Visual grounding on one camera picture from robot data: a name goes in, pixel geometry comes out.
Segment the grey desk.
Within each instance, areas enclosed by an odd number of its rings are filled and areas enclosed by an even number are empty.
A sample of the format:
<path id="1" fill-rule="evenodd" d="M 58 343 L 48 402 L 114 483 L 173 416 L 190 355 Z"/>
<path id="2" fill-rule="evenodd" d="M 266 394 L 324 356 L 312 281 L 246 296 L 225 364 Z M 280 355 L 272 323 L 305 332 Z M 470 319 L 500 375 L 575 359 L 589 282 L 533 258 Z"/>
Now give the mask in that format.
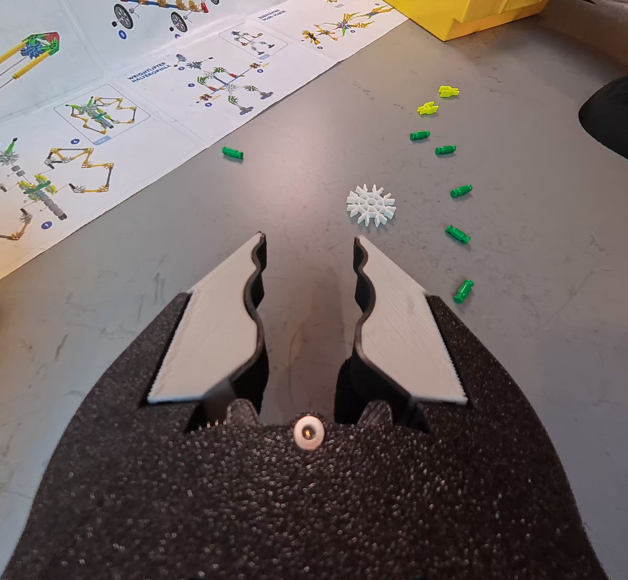
<path id="1" fill-rule="evenodd" d="M 623 578 L 627 160 L 583 131 L 578 110 L 626 74 L 627 22 L 581 0 L 446 43 L 406 21 L 1 280 L 1 567 L 90 388 L 177 293 L 260 230 L 263 421 L 333 414 L 363 232 L 518 382 L 608 576 Z M 442 98 L 441 85 L 460 93 Z M 438 112 L 421 116 L 429 101 Z M 435 154 L 448 144 L 457 151 Z M 385 226 L 347 212 L 365 184 L 395 199 Z M 475 285 L 457 304 L 465 279 Z"/>

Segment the folded paper instruction sheet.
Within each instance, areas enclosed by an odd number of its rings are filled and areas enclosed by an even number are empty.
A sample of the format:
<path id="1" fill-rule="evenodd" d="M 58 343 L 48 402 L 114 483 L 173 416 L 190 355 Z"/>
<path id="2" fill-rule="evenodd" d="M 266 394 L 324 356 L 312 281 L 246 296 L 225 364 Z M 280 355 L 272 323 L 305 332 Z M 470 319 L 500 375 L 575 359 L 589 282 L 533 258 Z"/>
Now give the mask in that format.
<path id="1" fill-rule="evenodd" d="M 1 0 L 1 277 L 403 21 L 384 0 Z"/>

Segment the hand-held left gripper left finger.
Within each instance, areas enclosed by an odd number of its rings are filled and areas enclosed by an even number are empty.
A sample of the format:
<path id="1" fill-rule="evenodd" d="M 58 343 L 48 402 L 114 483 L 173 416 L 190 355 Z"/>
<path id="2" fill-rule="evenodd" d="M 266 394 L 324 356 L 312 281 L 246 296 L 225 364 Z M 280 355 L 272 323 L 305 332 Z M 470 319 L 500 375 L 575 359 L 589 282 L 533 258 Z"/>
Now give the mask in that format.
<path id="1" fill-rule="evenodd" d="M 200 403 L 208 423 L 224 422 L 229 405 L 247 400 L 259 422 L 269 378 L 264 328 L 266 235 L 258 232 L 189 291 L 147 403 Z"/>

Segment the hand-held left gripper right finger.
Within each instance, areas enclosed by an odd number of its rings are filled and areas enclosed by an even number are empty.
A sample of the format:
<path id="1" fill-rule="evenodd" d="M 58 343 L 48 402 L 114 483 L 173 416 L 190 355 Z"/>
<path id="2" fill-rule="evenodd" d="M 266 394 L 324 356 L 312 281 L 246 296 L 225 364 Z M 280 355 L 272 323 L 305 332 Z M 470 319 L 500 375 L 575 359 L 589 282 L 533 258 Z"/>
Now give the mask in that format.
<path id="1" fill-rule="evenodd" d="M 393 399 L 467 404 L 428 293 L 365 236 L 354 241 L 359 363 Z"/>

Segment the white snowflake connector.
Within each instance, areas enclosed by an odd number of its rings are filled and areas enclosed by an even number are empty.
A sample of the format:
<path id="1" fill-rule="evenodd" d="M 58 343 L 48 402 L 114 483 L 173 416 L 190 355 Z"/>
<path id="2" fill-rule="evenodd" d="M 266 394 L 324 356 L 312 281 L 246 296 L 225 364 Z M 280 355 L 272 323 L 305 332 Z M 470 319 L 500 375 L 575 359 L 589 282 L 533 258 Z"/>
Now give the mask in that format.
<path id="1" fill-rule="evenodd" d="M 394 217 L 396 206 L 391 194 L 383 194 L 383 191 L 384 188 L 377 185 L 368 189 L 366 184 L 350 191 L 346 200 L 350 217 L 357 216 L 357 223 L 364 223 L 365 227 L 372 222 L 375 227 L 385 226 Z"/>

